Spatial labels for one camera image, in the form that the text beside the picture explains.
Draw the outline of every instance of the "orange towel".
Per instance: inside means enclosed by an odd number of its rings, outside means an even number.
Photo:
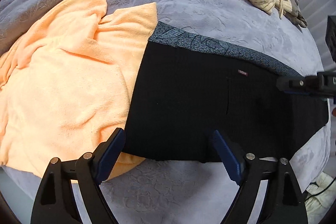
[[[0,165],[42,177],[125,127],[156,4],[116,10],[64,0],[0,58]],[[121,153],[110,178],[144,158]]]

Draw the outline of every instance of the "gray fleece blanket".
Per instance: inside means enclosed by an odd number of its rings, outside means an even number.
[[[0,54],[62,0],[2,0]],[[212,37],[271,56],[301,75],[323,70],[308,29],[298,29],[277,11],[269,16],[247,0],[107,0],[107,14],[118,8],[157,3],[158,20],[190,33]],[[291,159],[301,189],[324,168],[330,151],[330,122]],[[40,179],[4,168],[34,198]],[[90,223],[78,186],[75,196],[84,223]],[[220,223],[237,191],[221,163],[146,160],[104,182],[101,189],[120,223]],[[250,223],[258,217],[262,193]]]

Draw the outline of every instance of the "white curtain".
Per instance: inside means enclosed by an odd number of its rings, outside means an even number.
[[[319,49],[324,70],[336,70],[325,37],[328,15],[336,15],[336,0],[298,0],[308,29]]]

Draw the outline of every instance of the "black fabric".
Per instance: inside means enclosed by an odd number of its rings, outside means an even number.
[[[208,141],[218,129],[246,153],[290,159],[328,122],[328,105],[280,92],[277,77],[250,62],[148,42],[123,151],[155,160],[220,161]]]

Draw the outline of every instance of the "silver bolt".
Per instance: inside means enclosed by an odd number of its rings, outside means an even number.
[[[52,158],[51,161],[50,161],[51,164],[55,164],[56,162],[58,162],[58,158],[56,158],[56,157]]]
[[[247,153],[247,154],[246,154],[246,157],[247,157],[249,160],[254,160],[254,159],[255,159],[255,155],[252,154],[252,153]]]
[[[281,162],[282,164],[286,165],[286,164],[288,164],[288,159],[286,159],[286,158],[281,158],[281,159],[280,159],[280,162]]]
[[[90,159],[91,157],[92,157],[92,153],[90,153],[90,152],[87,152],[83,155],[83,158],[86,159],[86,160]]]

